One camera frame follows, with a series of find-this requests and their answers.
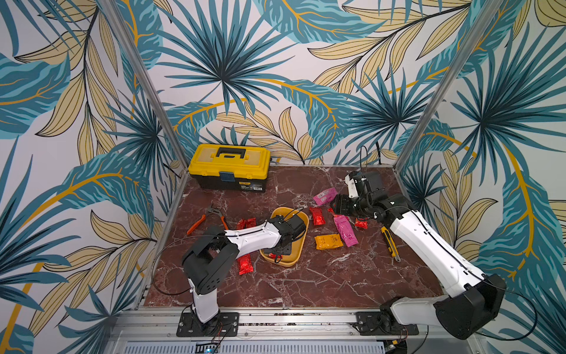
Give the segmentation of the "red crinkled tea bag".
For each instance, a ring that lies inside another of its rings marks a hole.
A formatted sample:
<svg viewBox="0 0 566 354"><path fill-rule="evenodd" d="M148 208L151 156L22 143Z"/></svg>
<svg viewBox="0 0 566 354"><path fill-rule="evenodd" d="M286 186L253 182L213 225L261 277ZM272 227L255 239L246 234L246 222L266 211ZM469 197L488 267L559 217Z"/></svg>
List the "red crinkled tea bag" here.
<svg viewBox="0 0 566 354"><path fill-rule="evenodd" d="M355 227L359 230L367 230L368 229L368 222L356 219L355 220Z"/></svg>

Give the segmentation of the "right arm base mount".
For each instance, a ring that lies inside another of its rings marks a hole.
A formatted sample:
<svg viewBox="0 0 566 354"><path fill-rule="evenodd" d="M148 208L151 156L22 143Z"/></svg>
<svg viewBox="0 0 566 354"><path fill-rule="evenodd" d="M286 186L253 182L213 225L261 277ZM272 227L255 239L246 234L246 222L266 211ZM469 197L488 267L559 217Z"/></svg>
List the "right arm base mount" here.
<svg viewBox="0 0 566 354"><path fill-rule="evenodd" d="M361 336L416 336L419 329L415 324L399 324L391 314L382 311L361 311L355 313L352 327Z"/></svg>

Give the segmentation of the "yellow plastic storage box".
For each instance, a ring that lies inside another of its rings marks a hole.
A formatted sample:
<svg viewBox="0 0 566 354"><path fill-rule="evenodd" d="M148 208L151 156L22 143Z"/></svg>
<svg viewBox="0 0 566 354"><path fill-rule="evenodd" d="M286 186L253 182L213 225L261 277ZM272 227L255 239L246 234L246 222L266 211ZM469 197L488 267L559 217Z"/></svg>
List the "yellow plastic storage box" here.
<svg viewBox="0 0 566 354"><path fill-rule="evenodd" d="M290 243L286 248L276 250L274 252L272 252L270 249L262 249L259 251L259 253L261 257L269 263L285 268L290 268L299 261L299 258L302 255L302 250L307 239L306 235L310 226L310 219L308 215L305 212L302 212L300 209L292 209L287 206L278 207L271 214L272 217L278 215L284 216L286 220L294 215L298 215L299 218L301 218L301 220L305 223L306 229L298 240L293 241L293 243Z"/></svg>

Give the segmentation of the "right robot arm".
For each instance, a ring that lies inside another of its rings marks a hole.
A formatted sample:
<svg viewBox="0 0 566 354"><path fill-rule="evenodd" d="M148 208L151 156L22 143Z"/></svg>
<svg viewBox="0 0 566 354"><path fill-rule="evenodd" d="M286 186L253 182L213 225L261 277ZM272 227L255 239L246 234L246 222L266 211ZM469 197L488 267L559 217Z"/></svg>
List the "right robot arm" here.
<svg viewBox="0 0 566 354"><path fill-rule="evenodd" d="M389 196L377 172L346 175L346 194L332 202L339 215L375 220L401 238L434 273L443 295L398 297L380 307L390 323L443 327L457 339L468 339L499 314L506 282L488 275L460 255L413 208L402 194Z"/></svg>

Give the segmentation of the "large red tea bag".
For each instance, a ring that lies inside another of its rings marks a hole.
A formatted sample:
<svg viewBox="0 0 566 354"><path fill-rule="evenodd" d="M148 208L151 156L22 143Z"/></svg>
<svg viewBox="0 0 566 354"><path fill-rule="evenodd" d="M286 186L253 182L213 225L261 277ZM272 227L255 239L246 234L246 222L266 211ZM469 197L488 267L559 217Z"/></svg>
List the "large red tea bag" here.
<svg viewBox="0 0 566 354"><path fill-rule="evenodd" d="M320 207L310 207L310 214L312 216L313 225L318 227L326 224L324 214Z"/></svg>

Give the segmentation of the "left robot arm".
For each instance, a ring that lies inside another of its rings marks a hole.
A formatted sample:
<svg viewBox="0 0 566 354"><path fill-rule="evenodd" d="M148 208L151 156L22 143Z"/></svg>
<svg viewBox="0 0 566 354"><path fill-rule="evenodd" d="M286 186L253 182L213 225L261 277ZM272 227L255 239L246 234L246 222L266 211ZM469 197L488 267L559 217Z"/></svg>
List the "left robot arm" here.
<svg viewBox="0 0 566 354"><path fill-rule="evenodd" d="M210 228L182 257L181 265L193 296L192 312L201 325L214 323L218 287L238 258L263 250L287 247L307 232L299 215L276 215L264 223L242 230Z"/></svg>

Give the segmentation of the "pink tea bag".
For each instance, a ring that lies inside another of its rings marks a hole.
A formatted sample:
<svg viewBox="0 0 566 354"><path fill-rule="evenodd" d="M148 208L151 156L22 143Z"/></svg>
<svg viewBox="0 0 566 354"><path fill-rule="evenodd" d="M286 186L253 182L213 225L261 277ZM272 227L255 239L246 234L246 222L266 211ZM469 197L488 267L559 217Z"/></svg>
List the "pink tea bag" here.
<svg viewBox="0 0 566 354"><path fill-rule="evenodd" d="M347 247L358 245L358 239L352 228L352 224L345 215L335 215L333 217L336 229L342 241Z"/></svg>
<svg viewBox="0 0 566 354"><path fill-rule="evenodd" d="M337 190L334 187L331 187L315 195L313 200L318 206L323 206L332 202L337 195Z"/></svg>

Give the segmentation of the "yellow tea bag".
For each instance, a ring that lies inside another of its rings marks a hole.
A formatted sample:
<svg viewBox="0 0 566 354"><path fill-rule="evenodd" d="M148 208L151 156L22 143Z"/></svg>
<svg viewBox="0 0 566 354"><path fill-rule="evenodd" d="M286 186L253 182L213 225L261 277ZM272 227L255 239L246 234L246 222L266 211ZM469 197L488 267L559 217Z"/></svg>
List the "yellow tea bag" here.
<svg viewBox="0 0 566 354"><path fill-rule="evenodd" d="M339 234L315 236L316 249L330 250L343 247L343 241Z"/></svg>

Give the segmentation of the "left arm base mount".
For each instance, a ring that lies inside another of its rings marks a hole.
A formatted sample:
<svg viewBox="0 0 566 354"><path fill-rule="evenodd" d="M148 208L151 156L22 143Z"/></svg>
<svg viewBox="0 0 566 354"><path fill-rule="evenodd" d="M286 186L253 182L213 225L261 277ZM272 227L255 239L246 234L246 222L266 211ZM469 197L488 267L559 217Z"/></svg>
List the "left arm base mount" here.
<svg viewBox="0 0 566 354"><path fill-rule="evenodd" d="M176 336L180 338L193 337L235 337L239 327L240 314L237 312L220 312L206 323L200 322L196 314L183 312L181 314Z"/></svg>

